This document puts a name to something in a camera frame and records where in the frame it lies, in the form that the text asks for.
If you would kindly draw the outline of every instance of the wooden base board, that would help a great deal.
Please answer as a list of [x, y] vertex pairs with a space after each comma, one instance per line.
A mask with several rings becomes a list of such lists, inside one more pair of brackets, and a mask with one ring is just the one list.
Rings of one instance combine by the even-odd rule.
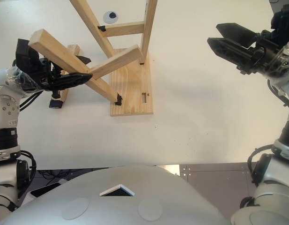
[[135, 60], [110, 74], [110, 85], [123, 98], [122, 105], [111, 103], [111, 116], [153, 114], [149, 57], [144, 65]]

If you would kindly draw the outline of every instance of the clear plastic wrap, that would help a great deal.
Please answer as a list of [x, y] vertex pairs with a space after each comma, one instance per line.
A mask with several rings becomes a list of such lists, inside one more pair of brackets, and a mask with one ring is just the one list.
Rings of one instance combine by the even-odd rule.
[[289, 44], [285, 45], [274, 60], [270, 64], [260, 71], [265, 76], [272, 78], [279, 78], [289, 72]]
[[6, 84], [8, 84], [13, 90], [20, 92], [24, 96], [42, 91], [42, 88], [18, 67], [7, 69], [6, 82]]

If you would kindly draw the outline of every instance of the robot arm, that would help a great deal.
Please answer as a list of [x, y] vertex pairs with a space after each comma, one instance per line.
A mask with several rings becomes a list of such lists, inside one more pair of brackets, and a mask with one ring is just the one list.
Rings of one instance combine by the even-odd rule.
[[[52, 91], [52, 96], [59, 98], [60, 90], [83, 84], [92, 77], [81, 73], [61, 76], [62, 68], [47, 58], [39, 59], [27, 40], [18, 40], [15, 55], [11, 68], [0, 69], [0, 220], [16, 209], [18, 197], [28, 188], [36, 171], [33, 156], [30, 175], [27, 161], [17, 159], [20, 155], [29, 156], [17, 142], [19, 112], [43, 90]], [[85, 64], [90, 62], [88, 58], [78, 58]], [[28, 103], [21, 107], [21, 99], [28, 96]]]
[[[236, 23], [219, 24], [223, 38], [209, 38], [208, 43], [242, 74], [263, 74], [271, 91], [289, 106], [284, 96], [289, 98], [289, 5], [274, 15], [271, 28], [275, 30], [255, 33]], [[249, 161], [268, 148], [273, 154], [263, 154], [251, 170], [256, 193], [233, 215], [233, 225], [289, 224], [289, 116], [281, 136], [272, 145], [256, 149]]]

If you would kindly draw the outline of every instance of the wooden leg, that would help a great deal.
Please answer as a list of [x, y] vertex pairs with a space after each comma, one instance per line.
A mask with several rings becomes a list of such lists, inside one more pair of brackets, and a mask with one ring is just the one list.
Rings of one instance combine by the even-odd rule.
[[144, 64], [146, 55], [148, 53], [149, 39], [152, 32], [157, 2], [158, 0], [147, 0], [144, 15], [144, 31], [141, 38], [142, 57], [139, 60], [140, 64]]
[[[89, 68], [44, 29], [34, 32], [29, 46], [69, 73], [88, 73]], [[91, 78], [86, 84], [112, 103], [118, 101], [117, 92], [103, 79]]]
[[89, 73], [92, 74], [94, 79], [100, 78], [110, 72], [135, 61], [142, 56], [141, 50], [138, 45], [123, 50], [122, 52], [105, 60], [103, 63], [90, 69]]
[[70, 0], [70, 2], [80, 15], [81, 19], [84, 21], [85, 25], [88, 27], [93, 37], [96, 39], [99, 46], [101, 46], [103, 52], [107, 55], [107, 57], [110, 58], [111, 56], [115, 55], [115, 51], [108, 38], [104, 37], [99, 30], [99, 22], [97, 21], [96, 16], [92, 12], [87, 1]]
[[[68, 45], [67, 49], [74, 55], [79, 55], [80, 47], [78, 45]], [[68, 74], [68, 73], [65, 72], [65, 70], [62, 70], [61, 75], [64, 75], [64, 74]], [[61, 90], [59, 93], [60, 93], [60, 98], [58, 99], [55, 99], [53, 97], [51, 98], [50, 105], [49, 105], [50, 108], [53, 108], [53, 109], [62, 108], [63, 103], [66, 101], [66, 98], [67, 98], [68, 89]]]

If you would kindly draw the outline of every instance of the white tabletop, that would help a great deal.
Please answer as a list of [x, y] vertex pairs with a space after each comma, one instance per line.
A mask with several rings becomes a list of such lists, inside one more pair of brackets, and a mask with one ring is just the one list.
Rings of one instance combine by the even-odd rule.
[[[103, 25], [143, 20], [145, 0], [88, 0]], [[241, 75], [215, 56], [208, 37], [218, 23], [270, 30], [268, 0], [159, 0], [150, 41], [154, 115], [110, 117], [109, 102], [86, 85], [72, 88], [62, 109], [42, 94], [19, 117], [19, 143], [39, 169], [132, 164], [244, 162], [273, 143], [288, 109], [260, 74]], [[67, 0], [0, 3], [0, 68], [15, 58], [17, 38], [46, 29], [63, 45], [78, 44], [93, 66], [106, 56]], [[110, 38], [114, 48], [140, 44], [140, 35]]]

